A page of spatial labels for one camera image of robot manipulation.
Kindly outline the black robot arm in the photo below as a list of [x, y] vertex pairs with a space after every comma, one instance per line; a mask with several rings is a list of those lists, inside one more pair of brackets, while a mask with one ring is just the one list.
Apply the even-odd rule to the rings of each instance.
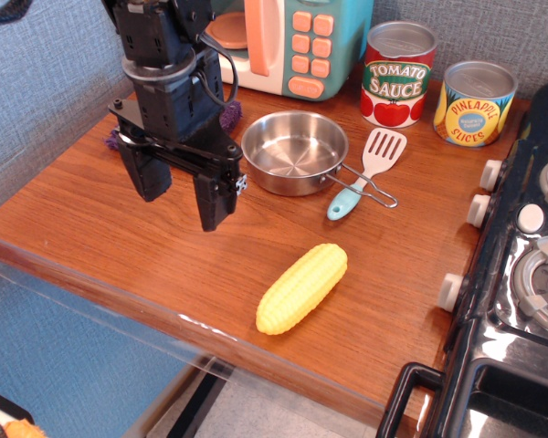
[[110, 106], [125, 169], [146, 202], [169, 189], [173, 168], [189, 173], [202, 227], [214, 231], [235, 212], [246, 186], [242, 151], [222, 124], [224, 115], [238, 114], [237, 88], [224, 93], [219, 58], [225, 50], [206, 32], [214, 9], [208, 1], [103, 5], [136, 95]]

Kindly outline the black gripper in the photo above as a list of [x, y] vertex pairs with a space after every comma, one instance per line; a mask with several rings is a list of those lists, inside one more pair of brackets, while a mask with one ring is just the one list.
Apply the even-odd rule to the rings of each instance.
[[118, 147], [136, 192], [145, 202], [172, 184], [171, 167], [194, 175], [195, 198], [205, 232], [233, 212], [246, 178], [241, 150], [220, 126], [223, 101], [219, 55], [211, 48], [190, 50], [184, 59], [151, 68], [125, 58], [135, 100], [117, 100]]

